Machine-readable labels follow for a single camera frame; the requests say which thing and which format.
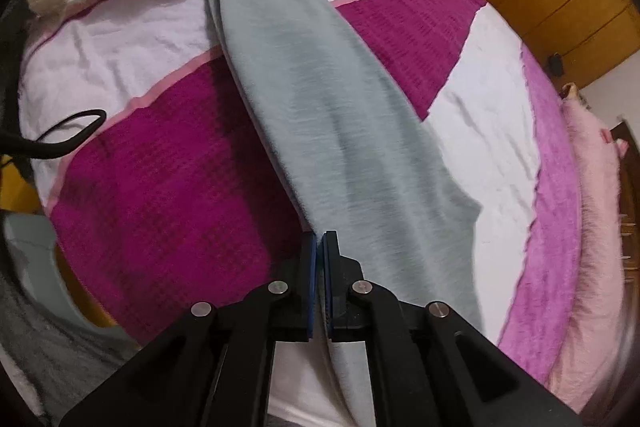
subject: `magenta fabric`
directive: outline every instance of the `magenta fabric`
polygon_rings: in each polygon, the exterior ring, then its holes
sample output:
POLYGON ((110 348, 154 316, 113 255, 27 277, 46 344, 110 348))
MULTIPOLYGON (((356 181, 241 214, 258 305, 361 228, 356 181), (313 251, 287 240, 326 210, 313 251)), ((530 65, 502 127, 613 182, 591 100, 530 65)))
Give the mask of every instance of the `magenta fabric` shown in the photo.
POLYGON ((485 0, 360 0, 338 8, 421 120, 460 58, 485 0))
MULTIPOLYGON (((483 0, 357 0, 340 12, 424 118, 483 0)), ((140 343, 295 255, 300 225, 224 58, 86 144, 51 213, 79 280, 140 343)))
POLYGON ((545 383, 569 324, 580 255, 580 186, 561 100, 526 46, 522 61, 540 150, 536 219, 498 346, 545 383))

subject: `black cable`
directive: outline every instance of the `black cable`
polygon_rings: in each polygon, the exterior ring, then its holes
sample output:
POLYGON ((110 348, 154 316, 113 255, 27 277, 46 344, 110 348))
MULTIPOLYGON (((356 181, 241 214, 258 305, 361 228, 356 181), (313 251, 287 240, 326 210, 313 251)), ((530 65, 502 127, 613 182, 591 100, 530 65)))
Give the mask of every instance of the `black cable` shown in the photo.
MULTIPOLYGON (((33 141, 0 131, 0 153, 10 154, 11 156, 27 156, 39 159, 59 158, 78 148, 106 121, 106 119, 107 113, 102 109, 88 109, 76 112, 48 128, 33 141), (86 116, 97 116, 98 118, 64 142, 52 144, 42 143, 43 139, 49 136, 53 131, 58 130, 65 123, 77 120, 78 118, 84 118, 86 116)), ((0 169, 10 165, 13 161, 14 160, 11 158, 10 160, 0 164, 0 169)))

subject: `black object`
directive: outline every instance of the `black object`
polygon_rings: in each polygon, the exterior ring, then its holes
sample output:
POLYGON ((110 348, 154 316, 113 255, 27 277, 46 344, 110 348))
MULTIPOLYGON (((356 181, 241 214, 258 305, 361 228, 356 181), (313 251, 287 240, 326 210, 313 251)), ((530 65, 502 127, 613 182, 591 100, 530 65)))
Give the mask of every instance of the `black object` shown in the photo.
POLYGON ((0 363, 0 416, 2 425, 8 427, 42 427, 42 423, 31 412, 18 394, 14 383, 0 363))
POLYGON ((22 136, 0 129, 0 155, 7 154, 9 156, 22 156, 41 160, 60 158, 80 147, 82 143, 87 141, 90 136, 98 130, 106 119, 107 113, 101 109, 90 109, 77 112, 68 116, 65 120, 58 122, 50 129, 47 129, 42 135, 38 136, 36 140, 27 140, 22 136), (98 118, 68 140, 59 143, 41 142, 41 140, 49 136, 49 134, 56 129, 62 127, 65 123, 85 116, 97 116, 98 118))
POLYGON ((546 69, 550 76, 560 78, 564 75, 564 64, 562 63, 562 55, 554 53, 546 60, 546 69))
POLYGON ((445 303, 399 302, 303 236, 299 259, 242 302, 207 303, 161 333, 73 408, 61 427, 264 425, 276 341, 312 334, 316 264, 334 343, 365 341, 378 427, 576 427, 578 417, 445 303))

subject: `metal screw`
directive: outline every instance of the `metal screw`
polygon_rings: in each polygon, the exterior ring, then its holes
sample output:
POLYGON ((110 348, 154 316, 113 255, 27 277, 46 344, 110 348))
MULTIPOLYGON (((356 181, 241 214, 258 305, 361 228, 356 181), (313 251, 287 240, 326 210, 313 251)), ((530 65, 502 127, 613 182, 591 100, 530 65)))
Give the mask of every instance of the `metal screw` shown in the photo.
POLYGON ((289 289, 289 285, 284 281, 273 281, 272 283, 270 283, 268 288, 271 293, 282 295, 289 289))
POLYGON ((367 294, 373 289, 373 285, 369 281, 356 281, 351 285, 351 288, 356 293, 367 294))
POLYGON ((444 302, 432 302, 429 304, 429 312, 434 317, 446 317, 449 315, 449 311, 449 307, 444 302))
POLYGON ((211 310, 211 304, 208 302, 196 302, 191 307, 191 315, 194 315, 194 317, 206 317, 210 314, 211 310))

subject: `pink pillow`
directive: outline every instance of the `pink pillow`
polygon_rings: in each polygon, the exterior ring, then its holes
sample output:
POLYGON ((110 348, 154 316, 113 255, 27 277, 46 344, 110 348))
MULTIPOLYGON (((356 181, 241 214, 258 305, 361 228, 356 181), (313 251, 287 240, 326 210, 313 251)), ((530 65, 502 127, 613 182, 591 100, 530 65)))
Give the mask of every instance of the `pink pillow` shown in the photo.
POLYGON ((582 253, 566 338, 548 389, 580 412, 618 352, 623 298, 618 144, 577 98, 562 102, 580 176, 582 253))

